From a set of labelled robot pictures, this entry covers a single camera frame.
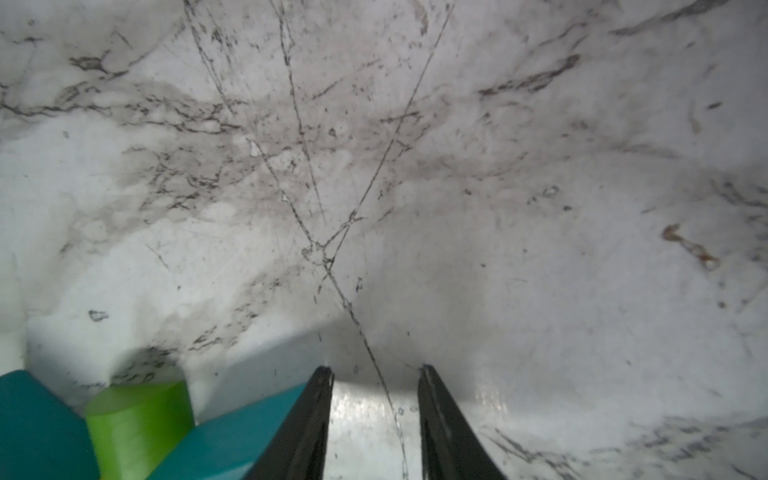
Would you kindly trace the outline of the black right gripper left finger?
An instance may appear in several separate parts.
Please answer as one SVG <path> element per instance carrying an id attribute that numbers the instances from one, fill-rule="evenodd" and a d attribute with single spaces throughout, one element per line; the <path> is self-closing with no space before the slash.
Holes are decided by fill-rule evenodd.
<path id="1" fill-rule="evenodd" d="M 323 478 L 334 374 L 318 367 L 244 479 Z"/>

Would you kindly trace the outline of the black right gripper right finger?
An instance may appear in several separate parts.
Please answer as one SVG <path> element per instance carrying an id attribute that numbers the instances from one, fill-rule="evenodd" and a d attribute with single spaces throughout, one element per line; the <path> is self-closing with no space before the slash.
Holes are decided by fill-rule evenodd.
<path id="1" fill-rule="evenodd" d="M 432 365 L 420 368 L 417 397 L 423 479 L 505 479 Z"/>

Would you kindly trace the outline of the teal triangle block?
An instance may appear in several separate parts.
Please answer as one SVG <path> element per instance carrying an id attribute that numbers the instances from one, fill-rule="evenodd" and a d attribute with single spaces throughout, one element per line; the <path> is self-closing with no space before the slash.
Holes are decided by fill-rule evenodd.
<path id="1" fill-rule="evenodd" d="M 241 479 L 263 454 L 305 386 L 196 426 L 151 473 L 152 479 Z"/>
<path id="2" fill-rule="evenodd" d="M 100 477 L 85 421 L 24 370 L 1 377 L 1 477 Z"/>

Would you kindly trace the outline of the green cylinder block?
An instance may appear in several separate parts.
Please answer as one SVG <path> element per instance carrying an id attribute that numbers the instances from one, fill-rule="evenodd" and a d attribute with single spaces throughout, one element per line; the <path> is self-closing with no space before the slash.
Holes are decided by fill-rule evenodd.
<path id="1" fill-rule="evenodd" d="M 147 479 L 194 428 L 183 381 L 113 385 L 86 405 L 102 479 Z"/>

